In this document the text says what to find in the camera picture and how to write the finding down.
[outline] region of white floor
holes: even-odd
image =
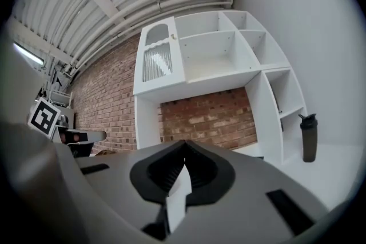
[[[263,155],[258,144],[235,151],[254,157]],[[264,160],[307,188],[329,210],[353,196],[365,165],[363,148],[359,146],[318,145],[312,163],[303,162],[301,155],[293,156],[283,165],[269,161],[266,156]]]
[[[235,152],[252,157],[263,156],[258,143]],[[332,210],[352,196],[353,189],[361,182],[359,168],[364,166],[362,155],[362,147],[318,145],[316,160],[312,163],[304,163],[300,155],[292,156],[284,165],[268,161],[266,156],[264,160],[303,185]],[[171,232],[184,219],[185,199],[191,192],[190,176],[184,166],[166,199]]]

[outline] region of white wall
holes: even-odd
[[[289,59],[319,142],[366,141],[366,29],[355,0],[234,0],[273,35]]]

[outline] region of black slot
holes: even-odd
[[[80,168],[80,171],[83,175],[99,172],[105,169],[109,169],[107,164],[97,164],[89,167]]]
[[[314,222],[282,190],[271,191],[266,195],[295,236],[300,235],[314,225]]]
[[[146,225],[142,231],[160,241],[165,240],[165,238],[170,235],[166,205],[162,205],[160,207],[160,211],[155,222]]]

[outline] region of white shelving unit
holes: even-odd
[[[143,28],[134,79],[137,147],[160,143],[160,103],[241,86],[258,137],[249,153],[279,164],[301,155],[297,115],[307,110],[299,83],[279,45],[252,15],[211,11]]]

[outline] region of gray surface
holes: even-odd
[[[54,144],[26,125],[0,123],[0,158],[10,186],[51,233],[62,243],[87,243]]]
[[[283,189],[311,218],[326,208],[298,183],[266,162],[219,147],[200,146],[227,159],[236,180],[214,205],[190,207],[166,243],[279,243],[292,233],[265,193]]]
[[[80,158],[80,167],[107,163],[110,169],[87,175],[96,193],[131,225],[154,221],[158,206],[144,202],[130,183],[133,164],[170,144],[127,154]],[[186,217],[166,243],[279,243],[292,238],[287,224],[265,193],[283,189],[312,219],[326,208],[307,190],[266,162],[215,146],[202,147],[226,158],[234,167],[233,187],[214,205],[188,208]]]
[[[160,205],[142,199],[130,181],[132,166],[172,143],[148,147],[122,154],[102,155],[91,158],[78,158],[80,168],[106,163],[110,168],[86,175],[86,180],[94,191],[117,214],[134,227],[141,229],[155,222]]]
[[[85,227],[90,241],[89,243],[159,243],[159,241],[140,232],[139,229],[132,226],[129,221],[123,219],[105,202],[104,198],[96,193],[86,180],[86,176],[81,173],[80,168],[68,147],[57,144],[56,149],[61,165],[62,176],[65,179],[74,204],[81,215],[83,226]],[[124,155],[125,154],[116,154],[115,156],[124,157]],[[84,158],[83,160],[80,160],[83,162],[79,163],[81,166],[93,165],[99,160],[98,157]],[[104,190],[104,193],[106,194],[111,192],[112,190]],[[123,197],[118,199],[118,202],[123,201]],[[133,213],[138,214],[141,218],[145,216],[148,217],[146,214],[149,214],[139,205],[134,206]]]

